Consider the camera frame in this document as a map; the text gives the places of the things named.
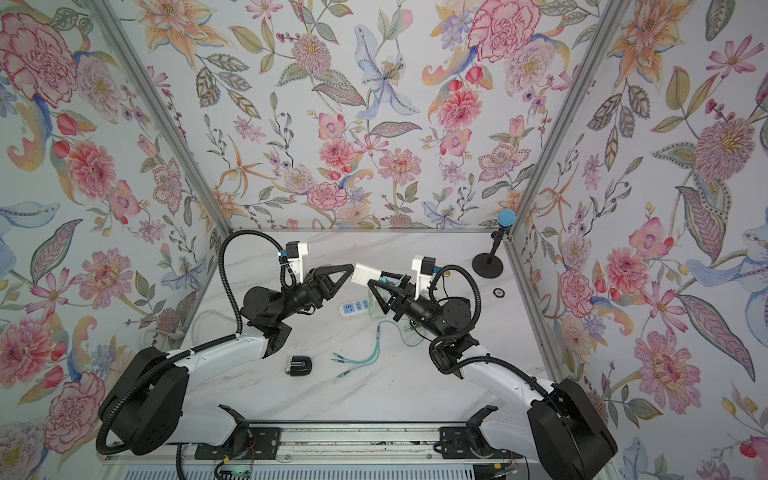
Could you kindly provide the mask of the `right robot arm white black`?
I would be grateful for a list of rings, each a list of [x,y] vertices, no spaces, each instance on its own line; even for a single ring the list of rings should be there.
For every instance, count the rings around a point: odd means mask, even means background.
[[[428,354],[443,375],[480,386],[502,401],[469,419],[471,436],[493,450],[537,460],[552,479],[593,479],[618,446],[585,391],[573,380],[539,380],[492,355],[471,332],[482,312],[473,276],[459,265],[398,276],[362,264],[352,276],[395,320],[432,334]]]

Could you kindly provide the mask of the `blue microphone on black stand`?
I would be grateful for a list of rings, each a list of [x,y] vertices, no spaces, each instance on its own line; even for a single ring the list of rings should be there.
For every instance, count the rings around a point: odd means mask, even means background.
[[[516,222],[517,216],[513,210],[504,209],[497,216],[498,227],[492,232],[492,247],[489,252],[476,255],[472,261],[474,272],[482,278],[494,279],[501,276],[504,270],[503,261],[497,256],[502,241],[508,235]]]

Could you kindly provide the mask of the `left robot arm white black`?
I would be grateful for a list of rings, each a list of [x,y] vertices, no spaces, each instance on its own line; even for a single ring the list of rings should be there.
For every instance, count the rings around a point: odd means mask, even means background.
[[[219,249],[218,271],[233,309],[234,332],[186,350],[141,350],[99,408],[98,454],[129,451],[145,455],[166,444],[198,444],[232,456],[250,445],[250,424],[243,415],[224,404],[195,407],[187,398],[188,391],[237,366],[277,353],[291,333],[286,319],[315,313],[335,297],[355,270],[351,264],[306,270],[307,244],[282,245],[264,232],[252,234],[277,251],[279,289],[255,286],[243,300],[236,300],[226,274],[225,254],[242,234],[229,235]]]

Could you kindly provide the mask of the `white power strip blue sockets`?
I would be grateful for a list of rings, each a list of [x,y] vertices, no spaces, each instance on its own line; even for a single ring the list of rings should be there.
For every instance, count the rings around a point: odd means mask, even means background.
[[[345,302],[339,308],[339,314],[342,318],[364,315],[368,312],[369,302],[366,298]]]

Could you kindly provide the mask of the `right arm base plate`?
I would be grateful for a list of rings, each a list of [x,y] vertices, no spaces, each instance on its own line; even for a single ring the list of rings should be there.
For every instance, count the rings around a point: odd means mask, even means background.
[[[495,449],[477,429],[443,426],[433,450],[448,460],[513,460],[522,456],[505,449]]]

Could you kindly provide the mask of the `aluminium rail front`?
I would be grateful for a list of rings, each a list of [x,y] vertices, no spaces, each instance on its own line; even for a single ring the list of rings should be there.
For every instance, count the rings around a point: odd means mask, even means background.
[[[433,450],[443,426],[466,426],[477,429],[495,449],[505,449],[522,456],[513,460],[448,460]],[[532,435],[524,433],[523,442],[514,446],[501,438],[503,425],[485,422],[480,426],[469,423],[321,423],[321,422],[254,422],[250,427],[279,427],[282,429],[280,446],[275,460],[249,460],[256,462],[340,462],[362,461],[427,462],[456,461],[472,464],[509,463],[516,460],[539,462],[547,468],[565,469],[568,474],[596,475],[618,452],[609,432],[593,433],[588,427],[567,431],[557,424],[551,432],[535,428]],[[192,440],[171,441],[147,453],[147,457],[163,458],[175,452],[181,459],[194,459],[199,444]]]

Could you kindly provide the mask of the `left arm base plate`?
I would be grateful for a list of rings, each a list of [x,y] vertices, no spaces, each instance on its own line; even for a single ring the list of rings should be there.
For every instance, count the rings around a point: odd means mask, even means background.
[[[220,446],[199,444],[194,453],[195,460],[242,459],[275,460],[280,446],[282,429],[279,427],[250,427],[248,432],[235,431]]]

